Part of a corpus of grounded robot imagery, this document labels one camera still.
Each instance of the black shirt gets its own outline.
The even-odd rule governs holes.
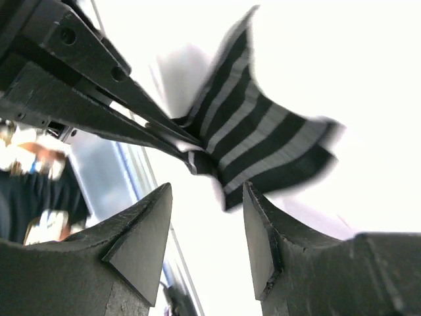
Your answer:
[[[67,211],[70,224],[89,215],[69,160],[58,180],[0,171],[0,238],[23,244],[28,225],[46,209]]]

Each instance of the person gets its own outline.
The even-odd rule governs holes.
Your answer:
[[[13,175],[0,170],[0,238],[23,244],[28,225],[52,209],[68,212],[68,226],[61,236],[64,239],[70,234],[71,225],[89,216],[70,161],[63,152],[37,143],[23,143],[20,147],[34,153],[39,161],[59,159],[64,160],[65,166],[58,180],[37,172]]]

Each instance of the black and white striped fabric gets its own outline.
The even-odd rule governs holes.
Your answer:
[[[226,209],[242,202],[246,181],[263,193],[289,188],[318,174],[333,158],[320,144],[335,122],[288,111],[265,97],[251,78],[247,29],[255,9],[232,33],[190,112],[173,120],[201,141],[203,150],[184,153],[184,162],[193,174],[219,179]]]

